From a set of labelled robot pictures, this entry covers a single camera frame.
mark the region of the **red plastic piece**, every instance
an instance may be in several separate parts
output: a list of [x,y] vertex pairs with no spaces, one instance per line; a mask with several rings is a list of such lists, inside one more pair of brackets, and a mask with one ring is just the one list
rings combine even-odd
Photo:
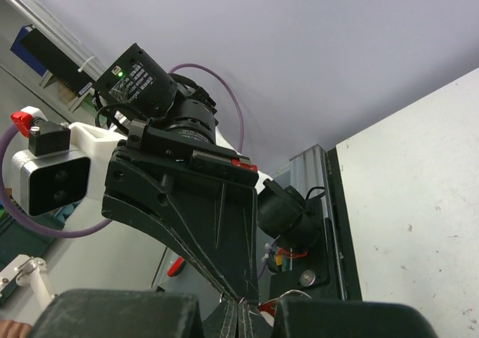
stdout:
[[241,162],[240,160],[232,159],[231,163],[239,168],[245,168],[246,170],[251,170],[251,171],[256,171],[257,172],[257,166],[256,165],[249,165]]
[[11,116],[13,123],[18,128],[18,131],[26,138],[30,137],[30,127],[33,116],[23,111],[14,112]]
[[170,269],[168,270],[168,277],[174,277],[174,276],[177,276],[181,273],[181,271],[183,270],[183,268],[185,267],[186,265],[186,261],[182,258],[182,257],[179,257],[175,263],[173,263],[172,267],[170,267]]

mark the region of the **white board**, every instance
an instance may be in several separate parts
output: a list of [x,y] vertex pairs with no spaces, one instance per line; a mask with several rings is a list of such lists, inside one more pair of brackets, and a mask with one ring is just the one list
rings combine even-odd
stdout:
[[363,299],[479,335],[479,70],[337,146]]
[[[35,0],[108,66],[138,42],[164,68],[203,64],[231,83],[245,149],[266,172],[326,149],[479,64],[478,0]],[[234,106],[206,74],[184,70]]]

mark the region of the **person's hand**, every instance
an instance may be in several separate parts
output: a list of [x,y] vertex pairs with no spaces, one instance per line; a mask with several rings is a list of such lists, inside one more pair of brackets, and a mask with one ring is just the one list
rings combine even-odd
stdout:
[[0,321],[0,338],[26,338],[31,326],[15,321]]

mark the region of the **zip tie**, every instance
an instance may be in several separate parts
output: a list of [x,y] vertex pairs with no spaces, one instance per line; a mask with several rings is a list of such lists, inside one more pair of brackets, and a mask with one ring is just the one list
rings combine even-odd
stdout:
[[85,62],[83,63],[83,65],[81,65],[79,68],[78,68],[78,72],[81,73],[83,71],[83,69],[87,66],[87,64],[92,61],[93,59],[95,59],[95,55],[92,55],[91,57],[89,57],[87,60],[85,60]]

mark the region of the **screw hole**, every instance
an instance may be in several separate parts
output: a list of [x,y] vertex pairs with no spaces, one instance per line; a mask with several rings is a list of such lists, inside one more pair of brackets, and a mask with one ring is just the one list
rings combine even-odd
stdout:
[[113,173],[113,177],[117,180],[117,181],[121,181],[123,179],[123,177],[125,176],[125,174],[121,171],[115,171]]
[[168,205],[168,198],[166,197],[166,194],[157,194],[156,199],[161,206],[165,207]]

